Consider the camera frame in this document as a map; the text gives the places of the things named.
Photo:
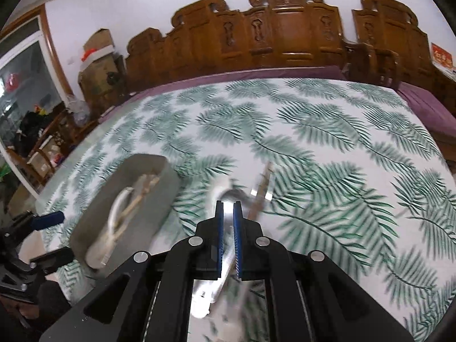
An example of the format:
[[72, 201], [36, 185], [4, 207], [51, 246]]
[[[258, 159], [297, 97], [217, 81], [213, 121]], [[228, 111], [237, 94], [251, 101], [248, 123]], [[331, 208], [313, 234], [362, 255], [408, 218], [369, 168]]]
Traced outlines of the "purple bench cushion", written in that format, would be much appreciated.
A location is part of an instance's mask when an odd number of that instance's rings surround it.
[[102, 124], [110, 120], [114, 114], [125, 108], [128, 104], [141, 100], [145, 97], [160, 95], [170, 91], [187, 89], [189, 87], [197, 87], [209, 84], [218, 84], [229, 81], [238, 80], [255, 80], [255, 79], [270, 79], [270, 78], [317, 78], [327, 80], [347, 80], [342, 70], [337, 66], [318, 66], [318, 67], [286, 67], [286, 68], [263, 68], [257, 70], [240, 70], [228, 73], [218, 73], [208, 76], [198, 76], [191, 79], [180, 80], [170, 84], [164, 84], [157, 87], [152, 87], [143, 90], [122, 105], [114, 108], [109, 113], [105, 113], [100, 119]]

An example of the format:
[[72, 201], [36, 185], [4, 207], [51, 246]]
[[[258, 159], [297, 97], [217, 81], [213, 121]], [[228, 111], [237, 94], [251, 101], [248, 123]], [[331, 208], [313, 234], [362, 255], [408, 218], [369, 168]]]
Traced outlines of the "large steel spoon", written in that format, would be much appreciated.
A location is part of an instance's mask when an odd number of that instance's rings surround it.
[[209, 185], [209, 196], [206, 200], [206, 213], [214, 213], [216, 202], [223, 203], [223, 260], [221, 277], [217, 280], [196, 280], [192, 292], [190, 313], [197, 319], [207, 317], [212, 305], [219, 298], [224, 285], [233, 272], [235, 264], [235, 249], [233, 239], [233, 204], [236, 201], [247, 203], [250, 199], [245, 192], [235, 188], [233, 181], [228, 177], [218, 177]]

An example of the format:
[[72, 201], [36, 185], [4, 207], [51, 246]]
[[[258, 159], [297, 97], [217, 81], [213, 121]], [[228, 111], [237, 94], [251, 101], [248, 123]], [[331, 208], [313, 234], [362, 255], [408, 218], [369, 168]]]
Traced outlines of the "red sign board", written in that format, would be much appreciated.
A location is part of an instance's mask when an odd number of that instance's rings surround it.
[[444, 69], [452, 70], [454, 68], [452, 54], [433, 42], [431, 43], [431, 56], [433, 62]]

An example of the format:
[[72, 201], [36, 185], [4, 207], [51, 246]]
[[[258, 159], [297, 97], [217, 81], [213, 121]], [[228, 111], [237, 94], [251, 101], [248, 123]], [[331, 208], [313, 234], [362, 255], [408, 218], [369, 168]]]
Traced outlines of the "wooden door frame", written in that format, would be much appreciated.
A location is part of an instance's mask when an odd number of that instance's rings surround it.
[[46, 14], [46, 6], [44, 4], [38, 5], [35, 8], [28, 10], [26, 13], [15, 19], [12, 23], [7, 24], [1, 30], [1, 39], [9, 36], [12, 32], [16, 31], [20, 26], [25, 25], [28, 21], [37, 18], [39, 20], [40, 29], [43, 33], [43, 38], [46, 43], [46, 49], [52, 63], [52, 68], [56, 74], [56, 78], [59, 81], [60, 86], [62, 87], [63, 93], [65, 95], [74, 96], [68, 79], [66, 78], [65, 73], [63, 72], [63, 67], [61, 66], [59, 57], [56, 52], [56, 48], [52, 41], [52, 35], [50, 33], [50, 25], [48, 22]]

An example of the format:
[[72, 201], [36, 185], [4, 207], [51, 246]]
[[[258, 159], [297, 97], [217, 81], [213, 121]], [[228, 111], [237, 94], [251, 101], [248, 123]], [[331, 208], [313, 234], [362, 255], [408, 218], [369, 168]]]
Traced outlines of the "purple chair cushion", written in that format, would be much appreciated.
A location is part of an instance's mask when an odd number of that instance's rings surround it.
[[397, 93], [407, 102], [410, 109], [429, 131], [455, 137], [455, 117], [431, 92], [401, 82]]

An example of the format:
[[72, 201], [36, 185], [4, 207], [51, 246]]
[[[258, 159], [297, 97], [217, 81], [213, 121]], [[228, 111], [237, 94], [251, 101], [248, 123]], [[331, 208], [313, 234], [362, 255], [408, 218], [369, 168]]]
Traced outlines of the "light wooden chopstick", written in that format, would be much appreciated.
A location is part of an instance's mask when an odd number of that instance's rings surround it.
[[144, 184], [140, 194], [136, 198], [134, 198], [120, 214], [120, 224], [118, 225], [118, 228], [116, 230], [116, 236], [120, 236], [123, 234], [123, 232], [128, 227], [128, 224], [132, 219], [133, 214], [138, 210], [146, 195], [155, 187], [155, 185], [158, 184], [159, 180], [160, 177], [157, 175], [147, 176], [147, 178], [144, 180]]

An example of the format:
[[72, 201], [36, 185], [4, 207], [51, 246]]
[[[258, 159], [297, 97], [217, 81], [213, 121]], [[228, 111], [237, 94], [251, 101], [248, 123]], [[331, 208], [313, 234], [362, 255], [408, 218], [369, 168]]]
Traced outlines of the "stacked cardboard boxes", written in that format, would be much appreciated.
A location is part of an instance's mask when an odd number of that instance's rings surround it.
[[78, 83], [89, 108], [100, 116], [110, 107], [117, 106], [124, 92], [110, 30], [98, 29], [85, 42], [83, 50]]

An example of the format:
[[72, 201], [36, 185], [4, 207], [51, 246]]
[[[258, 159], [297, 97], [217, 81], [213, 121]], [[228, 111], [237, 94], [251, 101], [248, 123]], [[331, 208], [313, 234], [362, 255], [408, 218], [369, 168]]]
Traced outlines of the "clear plastic bag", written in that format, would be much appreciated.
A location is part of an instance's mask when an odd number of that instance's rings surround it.
[[74, 123], [78, 127], [85, 126], [90, 120], [90, 108], [88, 104], [74, 95], [68, 95], [67, 110], [72, 114]]

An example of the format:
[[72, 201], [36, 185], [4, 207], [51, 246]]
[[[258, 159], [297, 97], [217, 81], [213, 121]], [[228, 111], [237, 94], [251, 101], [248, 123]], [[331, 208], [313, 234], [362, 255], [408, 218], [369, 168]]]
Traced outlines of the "steel fork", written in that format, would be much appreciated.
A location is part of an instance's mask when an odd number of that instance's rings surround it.
[[256, 221], [262, 213], [264, 206], [272, 200], [274, 191], [274, 167], [268, 161], [265, 164], [264, 170], [260, 176], [260, 181], [257, 187], [251, 190], [251, 195], [254, 200], [251, 203], [248, 213], [248, 219]]

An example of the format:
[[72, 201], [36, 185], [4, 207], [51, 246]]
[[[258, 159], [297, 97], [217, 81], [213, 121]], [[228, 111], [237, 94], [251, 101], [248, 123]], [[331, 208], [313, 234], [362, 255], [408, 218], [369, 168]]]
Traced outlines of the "grey rectangular utensil tray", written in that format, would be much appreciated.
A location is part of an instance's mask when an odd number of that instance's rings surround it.
[[70, 237], [83, 273], [111, 274], [138, 251], [149, 250], [171, 211], [181, 182], [168, 159], [135, 154], [107, 178]]

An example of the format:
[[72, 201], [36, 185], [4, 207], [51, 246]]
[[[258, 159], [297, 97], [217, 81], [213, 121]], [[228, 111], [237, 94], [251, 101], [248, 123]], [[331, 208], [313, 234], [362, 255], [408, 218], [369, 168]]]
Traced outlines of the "green leaf patterned tablecloth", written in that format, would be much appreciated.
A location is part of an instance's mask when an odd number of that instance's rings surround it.
[[250, 195], [266, 164], [264, 234], [319, 250], [402, 324], [429, 341], [455, 299], [455, 180], [433, 138], [388, 89], [267, 79], [146, 92], [101, 124], [42, 193], [63, 211], [47, 250], [68, 245], [125, 158], [166, 157], [181, 189], [152, 253], [193, 235], [226, 188]]

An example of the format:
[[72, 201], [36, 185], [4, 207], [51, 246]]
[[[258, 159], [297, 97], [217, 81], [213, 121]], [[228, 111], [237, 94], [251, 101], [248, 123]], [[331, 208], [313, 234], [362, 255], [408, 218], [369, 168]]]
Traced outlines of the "white ceramic spoon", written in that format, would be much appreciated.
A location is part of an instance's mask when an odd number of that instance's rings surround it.
[[126, 187], [114, 199], [107, 223], [85, 256], [86, 263], [91, 269], [99, 270], [106, 266], [116, 244], [116, 234], [120, 230], [122, 221], [121, 214], [127, 208], [133, 191], [133, 187]]

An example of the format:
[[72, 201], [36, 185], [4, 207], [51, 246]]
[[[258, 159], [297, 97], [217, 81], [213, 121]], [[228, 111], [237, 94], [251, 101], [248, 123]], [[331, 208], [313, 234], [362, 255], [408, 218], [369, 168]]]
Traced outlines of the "carved wooden bench backrest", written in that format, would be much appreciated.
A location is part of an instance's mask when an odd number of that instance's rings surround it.
[[338, 66], [348, 59], [339, 10], [324, 0], [199, 0], [176, 11], [166, 35], [148, 28], [127, 45], [135, 90], [261, 68]]

